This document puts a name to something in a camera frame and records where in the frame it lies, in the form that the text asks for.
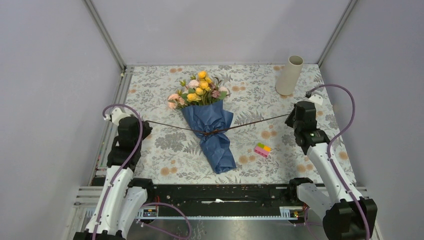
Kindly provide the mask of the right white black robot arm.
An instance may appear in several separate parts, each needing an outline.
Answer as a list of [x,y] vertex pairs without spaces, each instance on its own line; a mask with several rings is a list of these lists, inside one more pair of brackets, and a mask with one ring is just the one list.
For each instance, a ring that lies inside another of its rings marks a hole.
[[318,171],[326,193],[307,177],[289,181],[285,198],[293,206],[302,203],[322,220],[329,240],[369,240],[374,231],[377,205],[348,181],[332,152],[327,134],[317,127],[316,107],[309,101],[294,104],[285,124],[293,128],[296,144]]

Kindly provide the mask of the artificial flower bunch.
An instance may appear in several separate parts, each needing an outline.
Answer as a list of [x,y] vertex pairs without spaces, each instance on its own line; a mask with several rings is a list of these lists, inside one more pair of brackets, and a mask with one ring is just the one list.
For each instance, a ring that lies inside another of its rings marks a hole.
[[231,95],[230,90],[222,86],[222,80],[210,76],[207,71],[200,71],[190,77],[190,81],[182,80],[182,89],[167,98],[170,109],[183,109],[190,106],[207,106]]

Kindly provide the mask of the brown ribbon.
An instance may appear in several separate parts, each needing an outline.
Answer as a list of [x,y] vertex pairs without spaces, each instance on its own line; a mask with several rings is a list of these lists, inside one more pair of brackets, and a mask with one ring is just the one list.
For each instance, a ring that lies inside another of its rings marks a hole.
[[156,122],[156,121],[152,121],[152,120],[145,120],[144,122],[150,123],[150,124],[157,124],[157,125],[161,125],[161,126],[166,126],[166,127],[171,127],[171,128],[180,129],[180,130],[187,130],[187,131],[190,131],[190,132],[193,132],[193,133],[199,133],[199,134],[202,134],[204,136],[209,136],[209,135],[212,135],[212,134],[226,132],[228,130],[233,130],[233,129],[237,129],[237,128],[241,128],[241,127],[245,127],[245,126],[250,126],[250,125],[257,124],[257,123],[262,123],[262,122],[286,117],[286,116],[289,116],[289,115],[290,115],[289,113],[286,113],[286,114],[282,114],[282,115],[278,115],[278,116],[274,116],[274,117],[270,117],[270,118],[266,118],[266,119],[261,119],[261,120],[257,120],[257,121],[253,121],[253,122],[249,122],[249,123],[245,123],[245,124],[240,124],[240,125],[236,125],[236,126],[222,128],[222,129],[214,129],[214,130],[209,131],[209,132],[205,132],[205,131],[201,131],[201,130],[195,130],[195,129],[191,129],[191,128],[180,127],[180,126],[174,126],[174,125],[160,123],[160,122]]

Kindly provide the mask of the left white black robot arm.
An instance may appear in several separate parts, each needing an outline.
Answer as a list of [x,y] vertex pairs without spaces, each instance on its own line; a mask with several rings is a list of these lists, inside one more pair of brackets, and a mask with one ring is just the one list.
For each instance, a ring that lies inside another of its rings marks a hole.
[[142,141],[151,133],[147,122],[127,113],[111,113],[107,120],[117,126],[107,156],[106,177],[95,211],[84,231],[75,240],[125,240],[141,205],[155,200],[155,192],[146,186],[130,186]]

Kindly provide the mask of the blue wrapping paper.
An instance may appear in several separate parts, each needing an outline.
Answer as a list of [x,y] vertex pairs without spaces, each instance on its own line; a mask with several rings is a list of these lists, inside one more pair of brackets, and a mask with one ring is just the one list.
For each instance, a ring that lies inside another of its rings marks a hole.
[[[192,105],[181,110],[190,129],[211,132],[217,129],[229,128],[234,114],[224,109],[220,100],[210,105]],[[194,134],[199,138],[199,146],[211,169],[216,174],[236,169],[236,162],[230,150],[230,140],[226,131],[211,135]]]

